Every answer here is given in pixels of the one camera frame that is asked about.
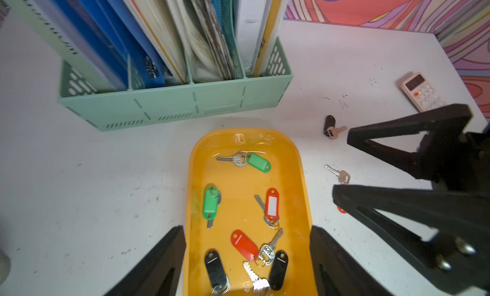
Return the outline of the key with green square-ish tag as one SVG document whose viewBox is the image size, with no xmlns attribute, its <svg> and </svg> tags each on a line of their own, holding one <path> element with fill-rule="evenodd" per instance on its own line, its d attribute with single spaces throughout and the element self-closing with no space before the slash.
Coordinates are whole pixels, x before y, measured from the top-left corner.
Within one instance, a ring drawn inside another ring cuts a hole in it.
<svg viewBox="0 0 490 296">
<path fill-rule="evenodd" d="M 270 161 L 252 152 L 237 152 L 232 156 L 216 157 L 216 159 L 221 162 L 233 163 L 236 167 L 246 167 L 247 165 L 250 165 L 252 168 L 263 173 L 268 173 L 272 169 Z"/>
</svg>

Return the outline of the key with long green tag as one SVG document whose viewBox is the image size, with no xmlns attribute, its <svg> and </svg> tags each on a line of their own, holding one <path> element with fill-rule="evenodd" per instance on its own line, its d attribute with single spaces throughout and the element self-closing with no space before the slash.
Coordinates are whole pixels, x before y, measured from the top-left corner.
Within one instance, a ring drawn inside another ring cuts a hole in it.
<svg viewBox="0 0 490 296">
<path fill-rule="evenodd" d="M 213 227 L 214 219 L 218 214 L 218 206 L 222 201 L 222 194 L 215 185 L 209 185 L 204 190 L 202 215 L 207 221 L 207 228 Z"/>
</svg>

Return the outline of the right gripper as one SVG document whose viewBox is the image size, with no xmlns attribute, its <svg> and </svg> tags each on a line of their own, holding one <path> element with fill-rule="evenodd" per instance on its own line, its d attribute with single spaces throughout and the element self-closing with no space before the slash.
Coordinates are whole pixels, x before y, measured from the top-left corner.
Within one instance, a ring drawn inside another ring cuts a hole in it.
<svg viewBox="0 0 490 296">
<path fill-rule="evenodd" d="M 451 104 L 348 131 L 347 144 L 432 190 L 335 185 L 333 202 L 439 290 L 489 291 L 489 134 Z"/>
</svg>

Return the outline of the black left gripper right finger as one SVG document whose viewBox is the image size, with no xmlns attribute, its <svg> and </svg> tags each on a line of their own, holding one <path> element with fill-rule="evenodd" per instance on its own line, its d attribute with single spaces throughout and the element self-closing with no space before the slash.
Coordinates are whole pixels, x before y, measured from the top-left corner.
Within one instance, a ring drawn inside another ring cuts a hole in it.
<svg viewBox="0 0 490 296">
<path fill-rule="evenodd" d="M 316 289 L 319 295 L 374 296 L 390 295 L 323 228 L 313 226 L 310 253 Z"/>
</svg>

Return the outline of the key with red window tag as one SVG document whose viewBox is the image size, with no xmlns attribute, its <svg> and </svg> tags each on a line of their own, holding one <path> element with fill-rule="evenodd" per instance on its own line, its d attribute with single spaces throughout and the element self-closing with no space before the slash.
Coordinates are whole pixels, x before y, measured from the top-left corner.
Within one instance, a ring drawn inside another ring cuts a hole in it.
<svg viewBox="0 0 490 296">
<path fill-rule="evenodd" d="M 264 212 L 264 222 L 272 229 L 279 230 L 279 192 L 275 188 L 270 188 L 265 196 L 265 202 L 260 195 L 254 196 L 259 206 Z"/>
</svg>

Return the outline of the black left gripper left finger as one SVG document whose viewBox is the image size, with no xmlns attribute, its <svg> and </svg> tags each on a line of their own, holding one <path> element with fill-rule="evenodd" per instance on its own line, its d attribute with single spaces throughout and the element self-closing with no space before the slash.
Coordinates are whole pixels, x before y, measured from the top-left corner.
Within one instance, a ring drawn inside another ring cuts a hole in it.
<svg viewBox="0 0 490 296">
<path fill-rule="evenodd" d="M 175 295 L 185 256 L 183 226 L 175 226 L 107 295 Z"/>
</svg>

